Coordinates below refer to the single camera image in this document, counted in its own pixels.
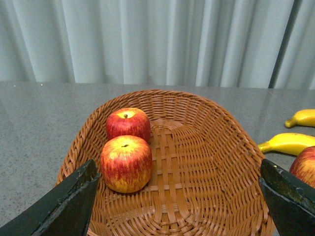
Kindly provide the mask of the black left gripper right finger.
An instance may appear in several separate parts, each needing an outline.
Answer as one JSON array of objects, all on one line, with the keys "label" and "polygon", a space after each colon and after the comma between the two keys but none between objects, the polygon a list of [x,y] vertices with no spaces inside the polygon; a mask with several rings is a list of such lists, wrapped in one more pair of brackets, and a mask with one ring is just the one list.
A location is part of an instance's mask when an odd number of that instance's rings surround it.
[{"label": "black left gripper right finger", "polygon": [[315,234],[315,189],[268,159],[258,181],[269,213],[281,236]]}]

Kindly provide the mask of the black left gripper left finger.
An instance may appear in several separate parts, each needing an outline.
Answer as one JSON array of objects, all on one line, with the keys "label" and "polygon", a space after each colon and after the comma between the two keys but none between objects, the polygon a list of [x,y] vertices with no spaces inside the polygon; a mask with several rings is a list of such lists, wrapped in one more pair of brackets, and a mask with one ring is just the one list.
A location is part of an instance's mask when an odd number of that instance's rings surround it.
[{"label": "black left gripper left finger", "polygon": [[45,196],[6,223],[2,236],[85,236],[100,174],[88,160]]}]

